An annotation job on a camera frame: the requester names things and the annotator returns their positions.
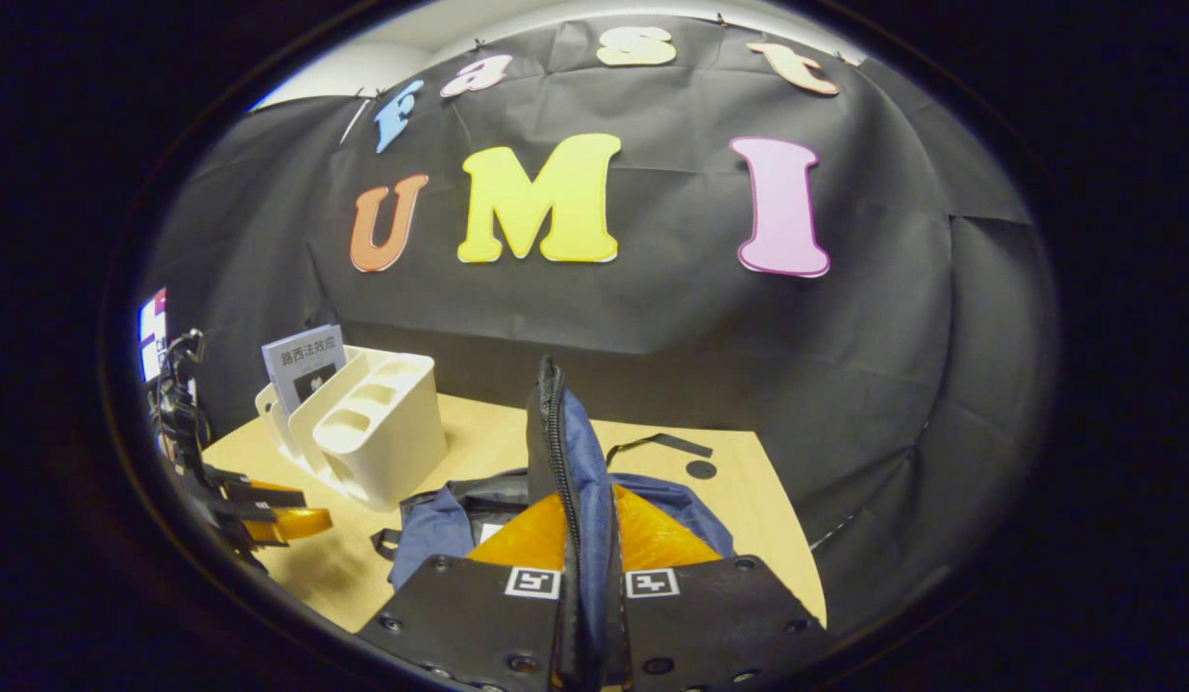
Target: letter m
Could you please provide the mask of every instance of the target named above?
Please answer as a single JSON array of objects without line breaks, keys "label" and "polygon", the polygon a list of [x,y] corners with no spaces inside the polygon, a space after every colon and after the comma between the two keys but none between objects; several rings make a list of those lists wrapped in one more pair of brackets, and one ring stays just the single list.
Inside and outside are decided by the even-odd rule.
[{"label": "letter m", "polygon": [[466,240],[458,246],[464,263],[493,263],[503,246],[493,237],[495,219],[516,258],[534,246],[551,212],[551,231],[539,244],[545,258],[558,263],[608,263],[619,245],[606,232],[606,169],[619,151],[619,138],[575,134],[552,150],[534,181],[521,170],[508,146],[471,153],[463,163],[470,174],[470,218]]}]

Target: screw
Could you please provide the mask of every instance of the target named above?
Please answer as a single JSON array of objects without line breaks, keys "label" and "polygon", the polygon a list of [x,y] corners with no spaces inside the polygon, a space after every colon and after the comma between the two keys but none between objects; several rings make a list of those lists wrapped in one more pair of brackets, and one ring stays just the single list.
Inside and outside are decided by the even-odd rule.
[{"label": "screw", "polygon": [[667,674],[675,668],[675,662],[669,659],[649,659],[641,667],[648,674]]},{"label": "screw", "polygon": [[514,656],[509,659],[509,668],[515,673],[534,673],[539,665],[529,656]]}]

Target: zipper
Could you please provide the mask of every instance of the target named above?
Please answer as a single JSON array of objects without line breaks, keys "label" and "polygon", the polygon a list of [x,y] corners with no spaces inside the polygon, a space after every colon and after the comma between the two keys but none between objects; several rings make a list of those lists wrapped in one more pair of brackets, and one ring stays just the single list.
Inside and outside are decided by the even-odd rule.
[{"label": "zipper", "polygon": [[542,415],[547,421],[547,461],[551,464],[551,473],[555,477],[555,489],[559,491],[559,504],[565,509],[565,521],[568,522],[568,539],[573,542],[573,551],[577,552],[577,571],[580,573],[581,565],[581,537],[577,530],[577,508],[573,507],[572,479],[568,477],[568,467],[565,464],[565,441],[559,436],[559,416],[564,415],[562,398],[565,392],[565,373],[553,364],[548,363],[552,378],[549,390],[546,391],[547,400],[542,403]]}]

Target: monitor screen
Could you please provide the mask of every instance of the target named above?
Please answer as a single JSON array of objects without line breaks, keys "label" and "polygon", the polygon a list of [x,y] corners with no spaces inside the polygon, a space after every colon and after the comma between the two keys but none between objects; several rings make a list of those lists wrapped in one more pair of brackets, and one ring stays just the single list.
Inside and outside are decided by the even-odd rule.
[{"label": "monitor screen", "polygon": [[141,306],[138,320],[141,333],[141,375],[150,382],[163,371],[163,352],[168,350],[168,290],[161,288]]}]

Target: orange plastic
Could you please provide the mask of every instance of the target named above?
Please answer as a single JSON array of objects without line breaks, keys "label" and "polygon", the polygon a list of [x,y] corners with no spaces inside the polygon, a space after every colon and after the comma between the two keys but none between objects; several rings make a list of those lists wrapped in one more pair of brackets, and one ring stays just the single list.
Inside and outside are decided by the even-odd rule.
[{"label": "orange plastic", "polygon": [[[611,487],[619,517],[622,570],[660,570],[719,559],[704,540],[636,492],[618,485]],[[521,568],[562,570],[565,511],[559,496],[537,501],[466,556]]]}]

